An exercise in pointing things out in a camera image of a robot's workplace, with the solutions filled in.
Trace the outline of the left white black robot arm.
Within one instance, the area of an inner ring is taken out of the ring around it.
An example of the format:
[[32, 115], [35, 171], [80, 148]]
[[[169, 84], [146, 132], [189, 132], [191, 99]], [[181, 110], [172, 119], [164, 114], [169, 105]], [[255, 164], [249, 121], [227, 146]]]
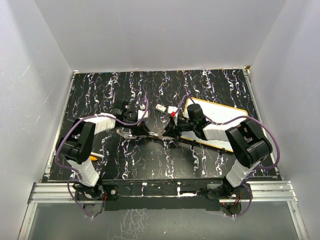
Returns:
[[149, 100], [144, 97], [141, 102], [144, 109], [138, 113], [130, 111], [129, 104], [122, 102], [111, 113], [67, 118], [65, 123], [68, 129], [60, 132], [54, 162], [60, 168], [73, 171], [91, 199], [99, 199], [104, 189], [98, 184], [100, 176], [90, 159], [95, 136], [110, 130], [116, 130], [125, 139], [149, 136], [150, 130], [145, 123], [149, 116]]

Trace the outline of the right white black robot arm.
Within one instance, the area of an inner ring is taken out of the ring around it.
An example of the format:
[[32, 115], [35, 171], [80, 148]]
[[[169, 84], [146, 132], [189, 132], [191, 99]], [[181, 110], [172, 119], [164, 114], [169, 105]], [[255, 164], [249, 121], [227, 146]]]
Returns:
[[229, 142], [235, 155], [235, 162], [222, 180], [222, 184], [214, 189], [207, 189], [219, 197], [235, 198], [240, 194], [245, 179], [266, 159], [273, 147], [262, 133], [261, 124], [250, 116], [245, 120], [236, 117], [229, 128], [209, 120], [198, 103], [187, 106], [187, 117], [176, 112], [170, 113], [170, 120], [161, 134], [163, 138], [178, 139], [183, 132], [192, 132], [203, 141]]

